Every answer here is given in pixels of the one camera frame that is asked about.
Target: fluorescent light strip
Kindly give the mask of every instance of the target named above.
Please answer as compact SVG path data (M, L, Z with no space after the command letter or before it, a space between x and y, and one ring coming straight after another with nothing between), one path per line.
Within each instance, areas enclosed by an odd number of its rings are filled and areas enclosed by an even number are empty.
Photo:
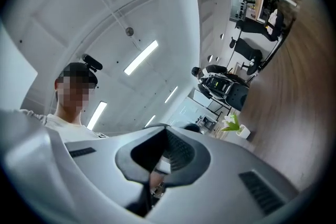
M168 96L167 100L164 101L164 103L166 104L168 102L168 100L170 99L170 97L172 97L172 95L174 94L174 92L177 90L177 86L176 88L174 89L174 91Z
M92 130L93 127L95 126L96 122L98 121L98 118L100 117L101 113L103 113L107 103L105 102L100 102L99 106L97 107L96 111L94 112L89 124L88 124L88 129Z
M152 120L154 120L154 118L155 118L155 115L151 117L151 119L148 121L148 123L145 125L145 127L147 127L152 122Z
M157 43L158 42L155 40L147 48L145 48L145 50L142 53L140 53L139 56L136 57L136 59L133 62L131 62L131 64L125 69L124 72L127 75L130 75L139 66L139 64L141 64L142 61L146 59L147 56L151 54L153 50L159 45Z

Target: person in white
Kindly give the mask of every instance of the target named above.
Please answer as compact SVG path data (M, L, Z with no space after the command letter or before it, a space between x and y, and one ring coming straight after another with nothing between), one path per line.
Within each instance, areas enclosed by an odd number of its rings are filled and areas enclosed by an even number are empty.
M70 63L55 80L57 108L54 114L38 115L33 111L20 111L57 131L64 143L107 138L102 133L87 129L80 120L82 110L88 105L89 95L97 83L97 77L84 63Z

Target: white vase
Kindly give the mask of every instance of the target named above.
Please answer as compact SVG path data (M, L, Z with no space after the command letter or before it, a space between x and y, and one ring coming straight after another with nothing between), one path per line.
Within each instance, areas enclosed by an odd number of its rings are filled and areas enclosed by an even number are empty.
M241 137L246 139L249 135L250 135L250 130L245 126L245 125L240 125L240 128L243 128L242 131L239 133L238 131L236 132L236 134Z

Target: white ceiling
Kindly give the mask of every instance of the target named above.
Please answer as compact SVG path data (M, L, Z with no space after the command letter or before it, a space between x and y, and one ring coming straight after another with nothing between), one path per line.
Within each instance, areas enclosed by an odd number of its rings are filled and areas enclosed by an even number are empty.
M193 86L190 70L200 58L197 0L9 0L2 18L38 71L23 104L36 113L54 111L55 78L84 53L104 66L96 73L99 88L82 115L87 124L99 101L108 103L94 127L97 132L138 130L152 115L159 121ZM134 29L132 38L125 34L127 27ZM158 48L127 76L124 69L153 40ZM176 86L176 94L164 104Z

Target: black cap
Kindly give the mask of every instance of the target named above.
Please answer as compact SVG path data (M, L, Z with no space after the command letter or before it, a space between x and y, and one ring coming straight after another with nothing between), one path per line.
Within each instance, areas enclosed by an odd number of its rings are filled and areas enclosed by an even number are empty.
M88 68L85 63L82 62L71 62L66 67L64 67L63 71L58 77L83 77L88 78L89 83L94 83L95 85L98 84L96 75Z
M191 70L191 75L193 75L194 77L197 76L197 73L200 71L201 69L199 67L194 67Z

